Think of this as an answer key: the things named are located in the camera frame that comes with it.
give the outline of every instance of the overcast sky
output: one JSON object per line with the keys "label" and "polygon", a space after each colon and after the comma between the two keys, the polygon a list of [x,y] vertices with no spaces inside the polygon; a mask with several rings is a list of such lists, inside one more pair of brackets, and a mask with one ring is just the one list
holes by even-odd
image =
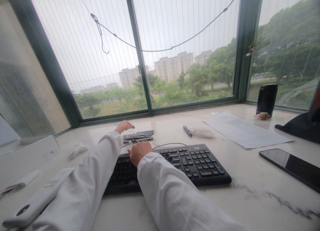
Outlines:
{"label": "overcast sky", "polygon": [[[32,0],[71,90],[116,82],[118,72],[138,65],[136,50],[102,29],[105,54],[98,28],[90,16],[126,42],[135,45],[126,0]],[[232,0],[133,0],[140,41],[144,50],[162,50],[184,42],[202,30]],[[263,0],[259,25],[279,10],[299,0]],[[240,0],[189,42],[163,52],[144,52],[150,70],[161,57],[227,45],[237,34]]]}

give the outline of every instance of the white sleeve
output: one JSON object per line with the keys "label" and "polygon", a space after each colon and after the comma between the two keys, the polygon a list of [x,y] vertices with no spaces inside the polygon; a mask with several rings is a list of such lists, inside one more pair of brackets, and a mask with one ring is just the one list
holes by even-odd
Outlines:
{"label": "white sleeve", "polygon": [[120,134],[105,135],[75,167],[33,228],[41,231],[90,230],[121,149]]}
{"label": "white sleeve", "polygon": [[159,230],[248,230],[158,153],[149,153],[140,161],[138,180]]}

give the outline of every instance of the keyboard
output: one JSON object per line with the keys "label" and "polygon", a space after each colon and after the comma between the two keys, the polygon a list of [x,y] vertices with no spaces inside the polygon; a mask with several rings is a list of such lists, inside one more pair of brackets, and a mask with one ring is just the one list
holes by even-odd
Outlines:
{"label": "keyboard", "polygon": [[128,134],[128,135],[122,135],[123,137],[123,144],[128,144],[129,142],[143,142],[143,141],[150,141],[153,140],[154,130],[149,131],[143,131],[143,132],[137,132],[136,134]]}
{"label": "keyboard", "polygon": [[[231,183],[231,177],[205,144],[153,150],[184,172],[196,187]],[[141,192],[137,168],[120,154],[104,195]]]}

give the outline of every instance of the smartphone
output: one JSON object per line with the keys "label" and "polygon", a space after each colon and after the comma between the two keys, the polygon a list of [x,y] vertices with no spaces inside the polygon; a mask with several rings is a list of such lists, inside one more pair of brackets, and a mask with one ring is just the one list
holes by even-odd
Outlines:
{"label": "smartphone", "polygon": [[320,193],[320,168],[281,149],[260,151],[259,155]]}

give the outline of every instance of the white box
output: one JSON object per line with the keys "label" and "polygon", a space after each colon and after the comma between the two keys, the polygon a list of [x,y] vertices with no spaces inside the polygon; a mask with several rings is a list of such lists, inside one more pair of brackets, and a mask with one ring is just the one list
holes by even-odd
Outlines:
{"label": "white box", "polygon": [[1,146],[0,190],[23,178],[59,152],[60,147],[52,135],[19,139]]}

